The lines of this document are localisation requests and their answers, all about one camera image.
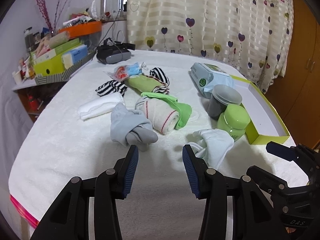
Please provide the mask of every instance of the heart-patterned curtain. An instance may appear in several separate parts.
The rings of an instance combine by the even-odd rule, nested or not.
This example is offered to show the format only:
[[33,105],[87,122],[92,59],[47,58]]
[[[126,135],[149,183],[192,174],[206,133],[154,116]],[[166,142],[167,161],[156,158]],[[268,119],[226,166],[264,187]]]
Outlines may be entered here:
[[266,92],[284,76],[292,0],[128,0],[128,41],[137,49],[222,61]]

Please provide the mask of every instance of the wooden wardrobe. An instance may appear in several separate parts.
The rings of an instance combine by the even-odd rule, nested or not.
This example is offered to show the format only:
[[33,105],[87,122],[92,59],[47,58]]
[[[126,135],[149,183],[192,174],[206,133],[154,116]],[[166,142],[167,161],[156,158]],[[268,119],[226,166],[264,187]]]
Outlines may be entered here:
[[294,21],[285,77],[274,80],[266,98],[295,143],[319,148],[320,26],[304,0],[293,0]]

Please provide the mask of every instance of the pink fabric edge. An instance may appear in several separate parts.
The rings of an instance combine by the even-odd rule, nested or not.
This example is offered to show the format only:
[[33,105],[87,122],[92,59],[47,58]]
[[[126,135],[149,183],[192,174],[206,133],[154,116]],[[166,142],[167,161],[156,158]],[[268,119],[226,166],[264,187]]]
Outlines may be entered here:
[[12,195],[10,195],[10,201],[13,206],[16,208],[20,216],[22,216],[27,222],[36,229],[39,221],[36,220]]

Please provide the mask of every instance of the green cloth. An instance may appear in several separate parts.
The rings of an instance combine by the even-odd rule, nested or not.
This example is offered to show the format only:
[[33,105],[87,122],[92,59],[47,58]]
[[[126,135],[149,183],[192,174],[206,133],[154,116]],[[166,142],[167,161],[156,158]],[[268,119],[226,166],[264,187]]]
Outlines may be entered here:
[[160,94],[160,93],[149,93],[149,92],[144,92],[141,94],[142,97],[147,96],[149,98],[158,98],[160,100],[163,100],[164,102],[166,102],[171,108],[173,108],[174,110],[177,110],[179,112],[179,120],[177,122],[176,125],[176,129],[180,129],[184,126],[186,126],[190,115],[192,113],[192,108],[191,106],[189,106],[188,104],[184,104],[184,103],[178,103],[178,99],[173,97],[173,96],[169,96],[169,95],[164,95],[164,94]]
[[163,85],[154,78],[145,75],[132,76],[125,81],[125,84],[138,89],[140,92],[152,92],[155,87]]

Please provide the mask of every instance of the orange box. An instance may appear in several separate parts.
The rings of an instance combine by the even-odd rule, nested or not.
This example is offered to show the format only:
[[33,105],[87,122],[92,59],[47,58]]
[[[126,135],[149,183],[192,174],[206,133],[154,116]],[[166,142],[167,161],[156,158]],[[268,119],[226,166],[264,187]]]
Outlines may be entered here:
[[64,28],[59,30],[59,33],[68,31],[70,33],[70,39],[73,39],[83,35],[100,32],[101,30],[102,30],[102,23],[100,21],[97,21],[97,22],[83,23],[83,24],[71,26],[68,28]]

